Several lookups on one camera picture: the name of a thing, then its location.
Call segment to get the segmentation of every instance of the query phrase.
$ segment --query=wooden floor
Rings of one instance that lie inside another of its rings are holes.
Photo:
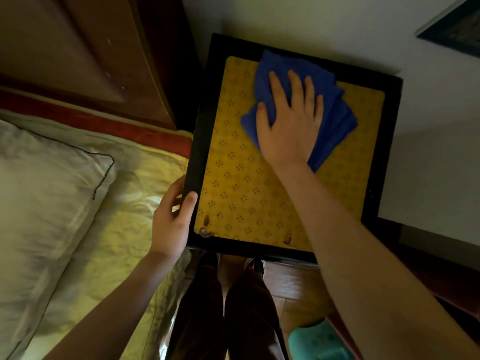
[[[187,278],[193,279],[197,261],[198,254],[193,253]],[[244,263],[243,257],[222,255],[218,279],[224,300],[235,279],[243,272]],[[267,262],[264,281],[275,302],[287,347],[293,330],[314,325],[335,310],[318,268]]]

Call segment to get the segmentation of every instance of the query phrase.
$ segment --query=forearm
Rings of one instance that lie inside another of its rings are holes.
[[[306,164],[276,172],[303,222],[330,295],[365,358],[478,357],[476,345],[428,290]]]
[[[148,253],[45,359],[119,359],[162,279],[175,263]]]

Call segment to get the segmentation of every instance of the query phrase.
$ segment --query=person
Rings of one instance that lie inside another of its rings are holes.
[[[257,133],[265,160],[305,227],[327,289],[365,359],[480,359],[477,345],[405,266],[317,180],[307,160],[322,122],[323,98],[312,80],[288,73],[289,105],[270,73],[276,108],[271,127],[258,103]],[[130,276],[68,333],[45,359],[118,359],[157,286],[183,252],[197,193],[178,205],[185,177],[153,215],[152,245]],[[261,260],[249,260],[229,290],[225,318],[218,258],[204,255],[178,308],[168,360],[286,359]]]

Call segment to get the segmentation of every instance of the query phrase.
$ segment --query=person's right leg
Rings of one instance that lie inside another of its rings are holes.
[[[180,301],[166,360],[225,360],[227,343],[217,254],[208,252]]]
[[[263,281],[265,263],[247,262],[225,301],[225,327],[230,360],[285,360],[287,349],[279,316]]]

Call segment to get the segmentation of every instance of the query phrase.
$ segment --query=person's left arm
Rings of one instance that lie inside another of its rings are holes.
[[[86,315],[44,359],[119,359],[162,279],[185,249],[197,194],[180,203],[185,176],[175,181],[153,214],[152,246],[133,272]]]

